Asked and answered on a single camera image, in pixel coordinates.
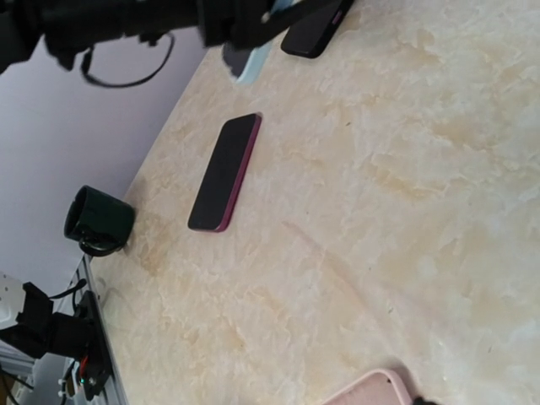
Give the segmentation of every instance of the marble tabletop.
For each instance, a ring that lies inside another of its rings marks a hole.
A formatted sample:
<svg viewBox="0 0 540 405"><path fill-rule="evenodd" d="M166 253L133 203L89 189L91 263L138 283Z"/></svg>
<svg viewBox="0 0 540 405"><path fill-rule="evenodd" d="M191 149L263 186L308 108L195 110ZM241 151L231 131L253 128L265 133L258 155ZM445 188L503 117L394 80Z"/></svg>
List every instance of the marble tabletop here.
<svg viewBox="0 0 540 405"><path fill-rule="evenodd" d="M93 262L131 405L319 405L407 367L443 404L540 403L540 2L364 0L234 86L211 50ZM216 137L260 111L229 229L190 231Z"/></svg>

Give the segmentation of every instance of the mug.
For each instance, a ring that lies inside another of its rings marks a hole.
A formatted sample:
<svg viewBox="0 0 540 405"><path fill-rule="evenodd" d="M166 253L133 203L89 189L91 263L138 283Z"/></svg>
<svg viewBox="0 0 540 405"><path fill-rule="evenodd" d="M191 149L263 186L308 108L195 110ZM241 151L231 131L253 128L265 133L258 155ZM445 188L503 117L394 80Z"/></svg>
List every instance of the mug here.
<svg viewBox="0 0 540 405"><path fill-rule="evenodd" d="M87 255L104 257L124 247L134 222L131 205L83 186L67 213L64 236L77 241Z"/></svg>

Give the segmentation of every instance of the wall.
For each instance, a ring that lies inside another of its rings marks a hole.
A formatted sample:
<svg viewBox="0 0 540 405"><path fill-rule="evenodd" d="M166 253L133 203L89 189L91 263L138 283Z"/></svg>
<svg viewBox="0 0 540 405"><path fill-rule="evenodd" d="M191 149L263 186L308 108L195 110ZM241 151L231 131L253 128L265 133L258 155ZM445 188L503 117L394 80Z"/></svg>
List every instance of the wall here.
<svg viewBox="0 0 540 405"><path fill-rule="evenodd" d="M43 44L30 62L0 76L0 271L48 294L63 290L81 258L62 229L77 190L89 184L121 197L203 58L198 33L176 31L169 63L134 89L97 89L67 73ZM161 63L137 39L99 45L93 73L136 80Z"/></svg>

